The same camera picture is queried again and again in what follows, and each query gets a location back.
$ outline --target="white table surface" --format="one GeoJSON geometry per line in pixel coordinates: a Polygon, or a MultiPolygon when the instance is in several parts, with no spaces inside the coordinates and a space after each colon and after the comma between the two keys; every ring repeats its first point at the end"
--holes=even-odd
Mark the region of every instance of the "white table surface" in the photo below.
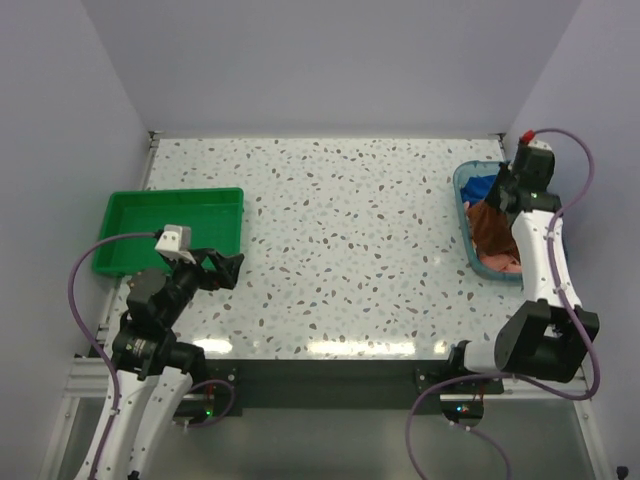
{"type": "Polygon", "coordinates": [[[161,140],[149,189],[245,196],[238,286],[199,292],[174,331],[207,358],[429,360],[491,341],[524,298],[468,266],[451,178],[501,159],[489,139],[161,140]]]}

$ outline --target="blue basket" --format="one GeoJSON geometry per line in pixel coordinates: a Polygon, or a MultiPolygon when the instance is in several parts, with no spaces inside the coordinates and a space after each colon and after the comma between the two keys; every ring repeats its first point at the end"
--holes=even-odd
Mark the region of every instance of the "blue basket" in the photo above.
{"type": "Polygon", "coordinates": [[[464,212],[464,202],[460,189],[464,187],[471,177],[484,177],[487,175],[496,175],[500,170],[500,162],[479,162],[473,160],[466,162],[456,168],[453,174],[453,190],[456,196],[456,210],[458,210],[458,220],[460,221],[460,230],[462,231],[462,240],[464,241],[464,249],[467,251],[471,268],[483,278],[489,280],[499,280],[502,282],[522,283],[521,273],[502,273],[491,270],[485,266],[476,254],[473,244],[471,243],[471,230],[467,215],[464,212]]]}

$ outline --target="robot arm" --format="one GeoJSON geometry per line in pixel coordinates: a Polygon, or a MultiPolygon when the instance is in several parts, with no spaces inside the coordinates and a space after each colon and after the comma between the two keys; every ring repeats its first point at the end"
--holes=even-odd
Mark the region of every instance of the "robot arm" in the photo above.
{"type": "Polygon", "coordinates": [[[465,372],[507,372],[539,380],[567,383],[587,353],[586,346],[560,301],[552,276],[548,239],[561,288],[591,340],[599,329],[598,316],[582,309],[569,272],[562,243],[562,219],[553,232],[548,226],[560,209],[557,195],[546,191],[555,158],[549,150],[521,141],[512,165],[501,164],[486,203],[506,214],[522,262],[525,302],[507,321],[495,342],[461,342],[450,363],[465,372]]]}
{"type": "Polygon", "coordinates": [[[110,379],[96,434],[76,480],[143,478],[185,393],[194,381],[207,379],[202,348],[178,342],[171,328],[198,289],[234,288],[244,256],[190,250],[190,234],[186,227],[167,225],[158,235],[156,251],[171,274],[151,268],[129,282],[129,310],[120,319],[111,358],[119,406],[112,410],[115,388],[110,379]],[[215,270],[203,268],[205,260],[215,270]]]}

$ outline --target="pink cloth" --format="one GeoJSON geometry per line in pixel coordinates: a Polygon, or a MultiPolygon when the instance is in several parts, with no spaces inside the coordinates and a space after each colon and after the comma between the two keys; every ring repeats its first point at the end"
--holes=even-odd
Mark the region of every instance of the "pink cloth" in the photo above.
{"type": "Polygon", "coordinates": [[[522,273],[522,265],[511,255],[501,253],[499,255],[479,254],[478,259],[491,270],[503,273],[522,273]]]}

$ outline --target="green plastic bin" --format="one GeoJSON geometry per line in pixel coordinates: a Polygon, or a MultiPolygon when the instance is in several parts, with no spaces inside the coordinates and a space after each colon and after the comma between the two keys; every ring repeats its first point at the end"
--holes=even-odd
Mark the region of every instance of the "green plastic bin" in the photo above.
{"type": "MultiPolygon", "coordinates": [[[[116,192],[111,195],[100,239],[132,232],[155,232],[167,224],[191,227],[192,248],[240,253],[241,188],[116,192]]],[[[153,239],[126,239],[105,245],[93,258],[93,270],[131,275],[149,267],[168,267],[154,250],[153,239]]]]}

